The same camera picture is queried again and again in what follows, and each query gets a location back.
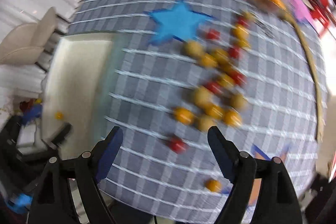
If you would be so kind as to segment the yellow cherry tomato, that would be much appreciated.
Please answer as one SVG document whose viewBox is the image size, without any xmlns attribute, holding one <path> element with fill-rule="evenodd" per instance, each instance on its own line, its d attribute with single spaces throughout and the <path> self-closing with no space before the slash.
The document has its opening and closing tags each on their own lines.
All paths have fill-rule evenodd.
<svg viewBox="0 0 336 224">
<path fill-rule="evenodd" d="M 225 110 L 222 121 L 229 127 L 240 127 L 242 125 L 242 118 L 240 114 L 234 109 Z"/>
<path fill-rule="evenodd" d="M 204 53 L 199 58 L 198 64 L 204 68 L 216 68 L 218 66 L 216 58 L 210 55 L 209 53 Z"/>
<path fill-rule="evenodd" d="M 195 119 L 194 113 L 184 107 L 175 108 L 173 115 L 177 122 L 180 122 L 187 126 L 193 124 Z"/>
<path fill-rule="evenodd" d="M 222 119 L 224 115 L 224 109 L 212 102 L 209 102 L 205 105 L 204 112 L 206 115 L 214 119 Z"/>
</svg>

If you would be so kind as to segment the red cherry tomato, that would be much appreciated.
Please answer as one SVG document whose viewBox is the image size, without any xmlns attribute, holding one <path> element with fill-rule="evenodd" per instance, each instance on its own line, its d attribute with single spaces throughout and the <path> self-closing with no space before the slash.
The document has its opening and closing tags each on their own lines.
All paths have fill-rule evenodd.
<svg viewBox="0 0 336 224">
<path fill-rule="evenodd" d="M 187 144 L 181 138 L 174 136 L 169 140 L 169 148 L 171 151 L 180 154 L 187 150 Z"/>
<path fill-rule="evenodd" d="M 205 84 L 205 88 L 217 96 L 223 94 L 223 88 L 216 81 L 209 81 Z"/>
<path fill-rule="evenodd" d="M 205 33 L 205 39 L 211 41 L 218 41 L 221 38 L 221 33 L 213 28 L 209 28 Z"/>
</svg>

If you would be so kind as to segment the yellow tomato in tray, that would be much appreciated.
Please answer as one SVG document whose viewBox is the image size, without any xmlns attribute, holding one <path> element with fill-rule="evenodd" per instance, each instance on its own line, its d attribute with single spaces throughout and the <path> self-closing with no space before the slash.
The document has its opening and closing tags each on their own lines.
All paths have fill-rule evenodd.
<svg viewBox="0 0 336 224">
<path fill-rule="evenodd" d="M 57 120 L 63 120 L 64 119 L 64 114 L 60 111 L 57 111 L 54 115 L 55 119 Z"/>
</svg>

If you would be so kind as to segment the white rectangular tray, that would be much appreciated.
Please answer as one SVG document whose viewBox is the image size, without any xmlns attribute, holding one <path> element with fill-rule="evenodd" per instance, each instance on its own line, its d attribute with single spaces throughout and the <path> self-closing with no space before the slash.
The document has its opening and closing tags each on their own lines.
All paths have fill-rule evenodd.
<svg viewBox="0 0 336 224">
<path fill-rule="evenodd" d="M 99 140 L 90 132 L 92 115 L 115 37 L 113 32 L 67 35 L 56 47 L 43 92 L 41 133 L 42 139 L 51 143 L 65 123 L 71 124 L 59 149 L 62 159 L 91 150 Z M 57 111 L 64 114 L 63 120 L 55 119 Z"/>
</svg>

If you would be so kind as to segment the beige chair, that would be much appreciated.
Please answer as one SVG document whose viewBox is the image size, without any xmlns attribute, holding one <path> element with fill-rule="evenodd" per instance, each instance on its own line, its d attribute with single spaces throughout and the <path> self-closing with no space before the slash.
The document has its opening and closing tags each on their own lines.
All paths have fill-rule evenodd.
<svg viewBox="0 0 336 224">
<path fill-rule="evenodd" d="M 56 10 L 50 7 L 38 23 L 21 24 L 1 42 L 2 65 L 34 65 L 57 27 Z"/>
</svg>

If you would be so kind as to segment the grey checkered star tablecloth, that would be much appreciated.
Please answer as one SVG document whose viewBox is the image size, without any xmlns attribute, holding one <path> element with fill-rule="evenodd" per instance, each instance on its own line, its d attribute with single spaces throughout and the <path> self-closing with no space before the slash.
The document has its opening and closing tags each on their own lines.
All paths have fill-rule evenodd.
<svg viewBox="0 0 336 224">
<path fill-rule="evenodd" d="M 119 31 L 126 37 L 102 114 L 104 132 L 120 126 L 124 139 L 101 189 L 140 211 L 187 223 L 213 222 L 228 197 L 231 184 L 206 134 L 171 115 L 179 106 L 200 114 L 193 92 L 217 76 L 185 56 L 183 42 L 154 43 L 157 24 L 150 12 L 172 9 L 177 1 L 213 17 L 208 25 L 220 32 L 221 47 L 234 42 L 238 12 L 253 11 L 260 19 L 261 26 L 249 29 L 250 49 L 234 62 L 246 80 L 242 125 L 218 128 L 240 150 L 281 157 L 301 194 L 313 179 L 318 152 L 314 82 L 293 27 L 248 0 L 84 0 L 70 34 Z M 184 153 L 169 148 L 174 136 L 187 144 Z"/>
</svg>

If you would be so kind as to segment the red plastic stool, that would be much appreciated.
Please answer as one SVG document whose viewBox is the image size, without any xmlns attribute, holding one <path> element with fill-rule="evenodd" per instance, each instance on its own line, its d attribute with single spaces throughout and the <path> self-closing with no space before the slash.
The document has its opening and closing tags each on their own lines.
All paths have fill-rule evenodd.
<svg viewBox="0 0 336 224">
<path fill-rule="evenodd" d="M 329 29 L 330 22 L 335 23 L 335 17 L 332 15 L 329 9 L 328 0 L 308 0 L 312 6 L 311 17 L 318 20 L 322 24 L 322 30 L 318 32 L 319 38 L 321 38 L 325 32 Z"/>
</svg>

